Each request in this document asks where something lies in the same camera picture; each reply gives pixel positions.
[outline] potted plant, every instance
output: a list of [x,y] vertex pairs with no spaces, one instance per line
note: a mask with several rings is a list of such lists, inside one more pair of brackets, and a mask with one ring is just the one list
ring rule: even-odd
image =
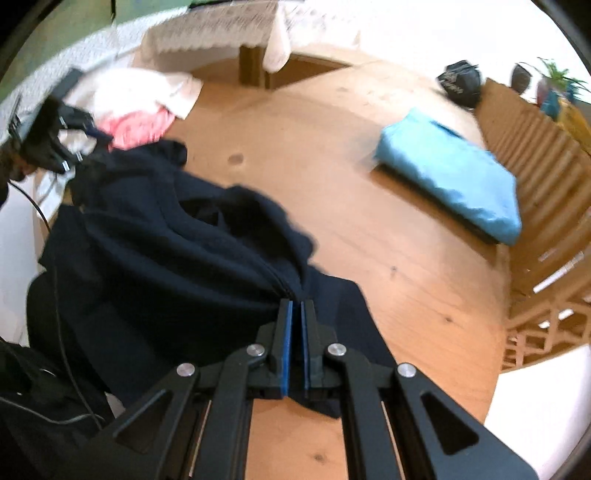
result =
[[542,72],[537,67],[534,67],[529,63],[526,63],[526,65],[529,65],[536,72],[542,75],[542,78],[538,82],[536,90],[536,100],[538,106],[542,106],[544,100],[546,99],[551,90],[554,90],[560,94],[565,94],[567,90],[570,90],[571,95],[573,97],[576,97],[581,89],[589,91],[588,88],[585,86],[587,82],[573,77],[569,77],[569,70],[560,70],[557,67],[556,62],[554,60],[547,60],[541,57],[538,57],[538,59],[544,64],[545,72]]

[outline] wood knot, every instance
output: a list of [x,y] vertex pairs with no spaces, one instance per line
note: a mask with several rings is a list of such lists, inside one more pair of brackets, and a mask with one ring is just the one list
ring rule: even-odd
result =
[[234,153],[228,157],[230,165],[240,165],[242,162],[244,162],[244,155],[241,153]]

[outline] wooden railing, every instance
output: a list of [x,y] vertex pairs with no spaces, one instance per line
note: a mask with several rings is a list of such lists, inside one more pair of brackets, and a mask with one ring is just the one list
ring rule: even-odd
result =
[[523,224],[511,248],[508,370],[590,340],[591,158],[537,106],[490,79],[475,114],[487,147],[517,178]]

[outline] pink cloth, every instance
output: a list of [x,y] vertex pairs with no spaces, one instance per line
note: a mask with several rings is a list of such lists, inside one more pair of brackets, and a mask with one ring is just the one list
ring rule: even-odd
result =
[[156,142],[174,122],[174,115],[165,107],[156,113],[133,112],[125,116],[103,119],[97,127],[113,136],[110,148],[129,150]]

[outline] black device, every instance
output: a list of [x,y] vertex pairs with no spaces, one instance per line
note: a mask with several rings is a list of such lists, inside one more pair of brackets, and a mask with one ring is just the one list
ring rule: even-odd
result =
[[25,175],[15,159],[58,174],[66,173],[82,161],[80,153],[70,152],[60,141],[62,130],[80,130],[96,138],[98,147],[107,146],[112,137],[95,126],[92,115],[66,105],[63,99],[78,83],[83,72],[70,69],[46,99],[21,120],[18,115],[21,97],[12,108],[8,122],[8,139],[0,147],[0,206],[8,196],[8,180],[22,181]]
[[57,480],[244,479],[252,403],[338,401],[349,478],[535,480],[517,454],[411,364],[370,364],[282,300],[256,343],[219,364],[181,364],[99,432]]

